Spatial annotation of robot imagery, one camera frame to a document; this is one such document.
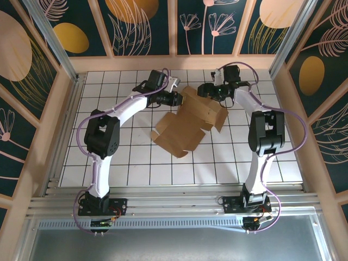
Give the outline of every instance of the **white grid mat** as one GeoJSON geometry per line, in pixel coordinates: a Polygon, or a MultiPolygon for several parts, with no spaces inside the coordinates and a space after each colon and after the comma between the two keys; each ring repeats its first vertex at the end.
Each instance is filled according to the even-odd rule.
{"type": "MultiPolygon", "coordinates": [[[[181,79],[178,91],[190,85],[197,88],[211,81],[211,70],[171,71],[181,79]]],[[[253,91],[261,99],[274,107],[278,100],[267,70],[258,70],[260,82],[253,91]]],[[[148,78],[150,71],[107,71],[89,72],[73,132],[70,137],[62,174],[61,187],[88,186],[91,183],[91,161],[83,155],[76,143],[76,128],[83,119],[98,108],[106,110],[128,96],[131,90],[148,78]]],[[[241,70],[241,79],[255,81],[250,70],[241,70]]],[[[226,106],[231,106],[230,99],[226,106]]],[[[111,187],[128,185],[177,185],[177,184],[219,184],[243,183],[251,165],[251,150],[247,143],[250,118],[241,106],[235,104],[229,109],[221,133],[215,128],[206,132],[198,148],[183,158],[176,158],[151,142],[150,132],[157,122],[168,112],[177,108],[161,106],[145,109],[129,119],[120,133],[120,146],[111,161],[109,183],[111,187]]],[[[86,124],[81,131],[83,143],[86,124]]],[[[286,144],[282,150],[291,148],[286,132],[286,144]]],[[[279,156],[274,161],[269,182],[302,181],[299,167],[293,153],[279,156]]]]}

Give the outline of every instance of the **flattened cardboard box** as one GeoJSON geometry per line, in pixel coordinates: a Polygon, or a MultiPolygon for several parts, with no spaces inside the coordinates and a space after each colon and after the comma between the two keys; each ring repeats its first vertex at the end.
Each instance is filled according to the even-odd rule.
{"type": "Polygon", "coordinates": [[[206,130],[214,126],[219,132],[228,115],[228,110],[210,98],[202,98],[197,91],[187,86],[181,92],[183,104],[177,114],[167,113],[151,131],[154,143],[182,158],[194,151],[205,136],[206,130]]]}

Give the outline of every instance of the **dark teal wallpaper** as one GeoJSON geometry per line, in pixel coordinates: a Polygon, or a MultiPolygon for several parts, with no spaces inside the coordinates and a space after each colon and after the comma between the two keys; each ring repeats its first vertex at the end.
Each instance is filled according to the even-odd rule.
{"type": "Polygon", "coordinates": [[[343,210],[343,214],[346,217],[346,220],[348,222],[348,204],[342,205],[342,210],[343,210]]]}
{"type": "Polygon", "coordinates": [[[87,0],[39,3],[68,56],[106,56],[87,0]]]}
{"type": "Polygon", "coordinates": [[[257,0],[240,54],[276,54],[301,4],[257,0]]]}
{"type": "Polygon", "coordinates": [[[290,68],[310,116],[348,77],[348,2],[333,0],[290,68]]]}
{"type": "Polygon", "coordinates": [[[297,48],[298,43],[300,42],[300,40],[303,38],[303,35],[306,33],[308,26],[310,25],[310,23],[312,22],[313,18],[315,17],[316,13],[318,12],[319,8],[321,7],[323,0],[318,0],[317,3],[315,4],[314,10],[312,12],[312,14],[310,15],[310,17],[308,18],[306,25],[304,26],[302,32],[300,33],[299,37],[297,37],[294,45],[292,46],[288,56],[285,58],[285,62],[288,63],[289,59],[291,58],[291,56],[293,55],[294,51],[297,48]]]}
{"type": "Polygon", "coordinates": [[[348,92],[312,130],[336,193],[348,190],[348,92]]]}
{"type": "Polygon", "coordinates": [[[246,0],[215,0],[210,4],[178,0],[179,55],[232,54],[246,0]]]}
{"type": "Polygon", "coordinates": [[[7,209],[5,209],[5,208],[0,208],[0,229],[1,229],[1,227],[2,227],[2,223],[3,223],[4,220],[5,220],[6,212],[7,212],[7,209]]]}
{"type": "Polygon", "coordinates": [[[0,98],[0,194],[12,197],[36,128],[0,98]]]}
{"type": "Polygon", "coordinates": [[[0,6],[0,35],[0,84],[40,119],[57,72],[9,2],[0,6]]]}
{"type": "Polygon", "coordinates": [[[168,55],[167,0],[98,0],[115,56],[168,55]]]}

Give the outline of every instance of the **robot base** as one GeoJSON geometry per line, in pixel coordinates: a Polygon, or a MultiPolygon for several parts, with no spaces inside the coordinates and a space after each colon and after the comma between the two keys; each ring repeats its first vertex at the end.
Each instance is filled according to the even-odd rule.
{"type": "Polygon", "coordinates": [[[127,211],[126,198],[97,198],[86,192],[85,198],[79,201],[79,216],[124,216],[127,211]]]}
{"type": "Polygon", "coordinates": [[[257,206],[244,207],[244,197],[222,197],[223,211],[225,214],[250,214],[272,212],[270,199],[266,196],[263,204],[257,206]]]}

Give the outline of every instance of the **yellow circle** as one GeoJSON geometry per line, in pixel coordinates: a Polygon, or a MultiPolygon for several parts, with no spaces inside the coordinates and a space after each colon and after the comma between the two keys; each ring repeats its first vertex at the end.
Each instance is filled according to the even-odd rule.
{"type": "Polygon", "coordinates": [[[262,0],[260,19],[270,28],[286,28],[293,23],[303,0],[262,0]]]}
{"type": "Polygon", "coordinates": [[[0,11],[0,75],[18,82],[32,66],[32,46],[25,29],[12,16],[0,11]]]}
{"type": "Polygon", "coordinates": [[[63,48],[71,53],[83,53],[89,47],[85,33],[72,23],[60,23],[53,28],[63,48]]]}
{"type": "Polygon", "coordinates": [[[125,23],[139,23],[142,18],[136,14],[133,1],[139,12],[142,9],[149,20],[157,13],[158,0],[105,0],[109,10],[117,19],[125,23]]]}
{"type": "Polygon", "coordinates": [[[325,67],[316,56],[308,57],[300,69],[300,90],[304,95],[311,96],[318,91],[324,79],[325,67]]]}

